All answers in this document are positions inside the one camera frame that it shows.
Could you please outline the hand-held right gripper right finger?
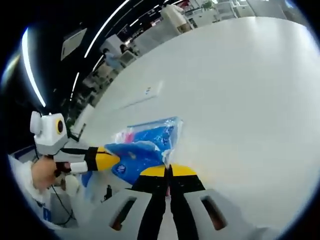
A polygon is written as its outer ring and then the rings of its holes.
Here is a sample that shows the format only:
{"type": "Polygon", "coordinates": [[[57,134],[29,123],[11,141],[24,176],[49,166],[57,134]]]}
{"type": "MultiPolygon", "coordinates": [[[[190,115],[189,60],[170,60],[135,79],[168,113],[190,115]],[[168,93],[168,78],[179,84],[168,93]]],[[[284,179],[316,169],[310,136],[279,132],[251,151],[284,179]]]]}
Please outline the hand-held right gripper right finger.
{"type": "Polygon", "coordinates": [[[214,189],[205,188],[190,167],[171,164],[170,209],[180,240],[246,240],[250,233],[241,211],[214,189]]]}

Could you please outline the person's left hand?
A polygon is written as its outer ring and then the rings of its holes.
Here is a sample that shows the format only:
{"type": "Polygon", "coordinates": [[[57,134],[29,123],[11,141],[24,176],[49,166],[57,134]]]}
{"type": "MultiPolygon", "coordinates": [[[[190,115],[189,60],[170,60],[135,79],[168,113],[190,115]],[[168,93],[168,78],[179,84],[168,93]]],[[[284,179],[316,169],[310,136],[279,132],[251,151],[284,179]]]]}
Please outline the person's left hand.
{"type": "Polygon", "coordinates": [[[55,184],[56,178],[62,172],[70,169],[68,162],[60,162],[59,168],[52,157],[43,155],[31,165],[32,184],[40,192],[55,184]]]}

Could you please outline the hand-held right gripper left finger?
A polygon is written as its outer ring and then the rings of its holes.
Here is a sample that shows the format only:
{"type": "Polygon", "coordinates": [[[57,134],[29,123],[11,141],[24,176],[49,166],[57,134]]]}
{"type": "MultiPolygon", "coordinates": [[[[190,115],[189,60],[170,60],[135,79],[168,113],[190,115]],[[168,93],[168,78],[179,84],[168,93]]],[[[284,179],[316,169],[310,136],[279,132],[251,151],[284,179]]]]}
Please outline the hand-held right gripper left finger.
{"type": "Polygon", "coordinates": [[[99,206],[85,233],[91,240],[155,240],[165,212],[167,170],[143,170],[126,188],[99,206]]]}

